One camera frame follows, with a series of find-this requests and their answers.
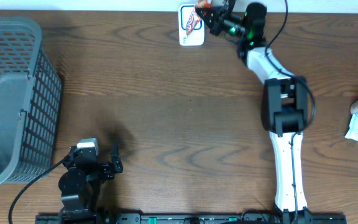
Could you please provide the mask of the red Top chocolate bar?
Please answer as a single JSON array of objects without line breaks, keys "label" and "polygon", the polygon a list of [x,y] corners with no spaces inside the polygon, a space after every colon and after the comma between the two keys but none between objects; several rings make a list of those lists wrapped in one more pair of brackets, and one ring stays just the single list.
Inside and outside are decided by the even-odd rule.
[{"label": "red Top chocolate bar", "polygon": [[196,13],[197,8],[211,8],[213,0],[198,0],[198,2],[193,7],[190,12],[188,21],[186,23],[186,35],[189,36],[196,28],[196,26],[200,23],[201,18]]}]

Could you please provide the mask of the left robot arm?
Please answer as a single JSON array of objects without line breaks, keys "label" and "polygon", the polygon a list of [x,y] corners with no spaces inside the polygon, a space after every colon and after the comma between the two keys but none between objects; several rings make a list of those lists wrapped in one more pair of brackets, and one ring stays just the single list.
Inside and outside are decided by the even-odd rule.
[{"label": "left robot arm", "polygon": [[119,156],[119,143],[113,143],[107,162],[99,162],[98,141],[82,139],[70,147],[63,162],[67,172],[58,187],[62,193],[63,208],[58,214],[59,223],[116,223],[116,217],[106,208],[98,207],[101,186],[123,172]]}]

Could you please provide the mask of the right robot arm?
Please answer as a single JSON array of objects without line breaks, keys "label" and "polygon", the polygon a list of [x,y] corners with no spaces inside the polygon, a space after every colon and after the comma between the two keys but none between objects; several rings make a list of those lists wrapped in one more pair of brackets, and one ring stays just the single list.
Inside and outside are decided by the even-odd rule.
[{"label": "right robot arm", "polygon": [[237,56],[264,86],[261,122],[268,131],[275,155],[277,214],[262,223],[312,223],[303,193],[301,145],[304,130],[316,114],[314,96],[302,76],[289,72],[273,55],[264,35],[267,8],[250,3],[243,17],[233,14],[235,1],[221,7],[198,3],[195,13],[218,36],[237,37]]}]

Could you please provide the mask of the white barcode scanner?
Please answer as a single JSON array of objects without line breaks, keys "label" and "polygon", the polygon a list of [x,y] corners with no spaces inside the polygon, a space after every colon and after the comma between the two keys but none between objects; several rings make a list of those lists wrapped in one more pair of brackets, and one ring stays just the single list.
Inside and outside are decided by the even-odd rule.
[{"label": "white barcode scanner", "polygon": [[182,4],[178,8],[178,33],[181,46],[199,46],[204,43],[204,22],[200,21],[190,35],[186,34],[186,24],[194,4]]}]

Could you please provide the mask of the grey plastic mesh basket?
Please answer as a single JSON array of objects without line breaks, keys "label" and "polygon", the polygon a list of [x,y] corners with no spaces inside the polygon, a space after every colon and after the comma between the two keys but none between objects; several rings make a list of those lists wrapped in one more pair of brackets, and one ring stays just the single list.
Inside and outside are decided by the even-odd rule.
[{"label": "grey plastic mesh basket", "polygon": [[40,26],[0,17],[0,185],[30,182],[50,168],[62,92]]}]

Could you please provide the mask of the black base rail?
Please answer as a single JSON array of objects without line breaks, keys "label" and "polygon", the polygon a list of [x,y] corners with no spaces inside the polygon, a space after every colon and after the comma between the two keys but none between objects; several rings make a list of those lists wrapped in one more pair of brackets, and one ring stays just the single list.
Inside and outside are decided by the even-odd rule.
[{"label": "black base rail", "polygon": [[[116,216],[107,219],[105,223],[115,224],[217,224],[217,223],[291,223],[268,213],[246,213],[244,215],[141,215],[139,213],[118,213]],[[312,215],[300,213],[296,223],[312,224],[346,224],[344,215]]]}]

